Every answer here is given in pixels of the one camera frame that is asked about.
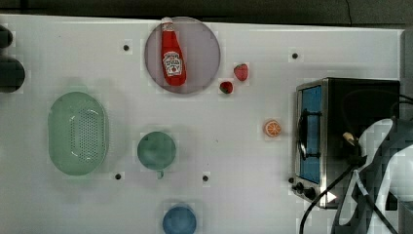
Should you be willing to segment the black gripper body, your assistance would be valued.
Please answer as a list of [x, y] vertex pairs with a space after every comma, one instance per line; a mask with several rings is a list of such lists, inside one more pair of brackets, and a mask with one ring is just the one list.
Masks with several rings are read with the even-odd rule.
[[347, 163], [352, 167], [362, 167], [366, 163], [367, 156], [361, 152], [359, 145], [348, 147]]

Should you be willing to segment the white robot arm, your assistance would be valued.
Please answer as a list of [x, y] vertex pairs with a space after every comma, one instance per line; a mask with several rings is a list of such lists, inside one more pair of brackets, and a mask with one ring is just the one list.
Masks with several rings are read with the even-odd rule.
[[334, 217], [331, 234], [398, 234], [385, 216], [390, 195], [412, 200], [412, 123], [384, 119], [372, 124], [358, 144], [365, 163], [352, 177]]

